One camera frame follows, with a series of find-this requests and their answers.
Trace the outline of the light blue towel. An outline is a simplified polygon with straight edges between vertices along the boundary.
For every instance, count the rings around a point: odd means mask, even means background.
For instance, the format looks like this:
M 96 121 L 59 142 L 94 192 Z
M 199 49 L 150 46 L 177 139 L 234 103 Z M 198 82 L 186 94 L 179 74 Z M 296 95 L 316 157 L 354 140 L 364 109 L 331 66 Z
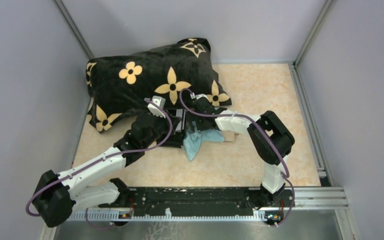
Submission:
M 216 129 L 187 130 L 181 148 L 185 151 L 187 160 L 191 162 L 196 157 L 203 142 L 220 143 L 224 140 L 222 132 Z

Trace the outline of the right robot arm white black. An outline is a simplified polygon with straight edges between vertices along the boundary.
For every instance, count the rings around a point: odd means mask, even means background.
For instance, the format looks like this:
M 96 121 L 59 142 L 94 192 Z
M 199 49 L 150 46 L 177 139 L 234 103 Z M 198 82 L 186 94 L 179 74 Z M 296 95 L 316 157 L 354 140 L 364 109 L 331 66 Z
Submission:
M 198 117 L 198 126 L 213 127 L 222 132 L 248 135 L 259 157 L 264 161 L 264 174 L 255 205 L 275 206 L 282 197 L 289 169 L 286 158 L 292 151 L 295 139 L 273 111 L 262 115 L 247 115 L 224 107 L 214 107 L 207 96 L 190 94 L 192 109 Z

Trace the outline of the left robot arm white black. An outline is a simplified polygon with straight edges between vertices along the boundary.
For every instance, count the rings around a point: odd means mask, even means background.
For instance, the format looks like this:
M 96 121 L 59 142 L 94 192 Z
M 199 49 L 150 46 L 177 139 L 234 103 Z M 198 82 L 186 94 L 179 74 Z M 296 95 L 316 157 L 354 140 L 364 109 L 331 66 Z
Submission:
M 98 186 L 91 184 L 155 149 L 153 143 L 169 137 L 179 122 L 178 117 L 170 114 L 163 117 L 141 114 L 121 139 L 97 157 L 59 173 L 44 172 L 29 201 L 37 211 L 34 216 L 41 217 L 47 227 L 53 228 L 78 210 L 98 205 L 126 206 L 130 193 L 122 180 L 113 178 Z

